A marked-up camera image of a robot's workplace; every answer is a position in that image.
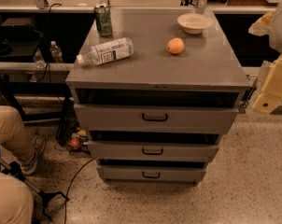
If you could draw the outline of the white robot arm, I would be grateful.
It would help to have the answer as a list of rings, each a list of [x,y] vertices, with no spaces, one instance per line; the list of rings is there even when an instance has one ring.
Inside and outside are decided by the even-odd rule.
[[[266,66],[267,77],[251,106],[255,112],[270,114],[282,103],[282,2],[275,11],[267,12],[252,23],[248,32],[257,36],[268,35],[270,48],[280,53]]]

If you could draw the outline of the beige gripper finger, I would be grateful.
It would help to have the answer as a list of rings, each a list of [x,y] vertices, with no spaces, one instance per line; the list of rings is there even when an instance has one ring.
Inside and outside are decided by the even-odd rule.
[[[261,92],[254,101],[251,109],[257,113],[269,115],[282,104],[282,97]]]
[[[272,35],[274,33],[272,22],[274,12],[269,11],[258,18],[248,29],[248,32],[256,36]]]

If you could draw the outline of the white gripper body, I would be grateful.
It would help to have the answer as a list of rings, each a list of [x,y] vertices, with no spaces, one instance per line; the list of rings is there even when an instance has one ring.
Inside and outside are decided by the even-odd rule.
[[[267,65],[267,77],[261,88],[264,102],[282,102],[282,55]]]

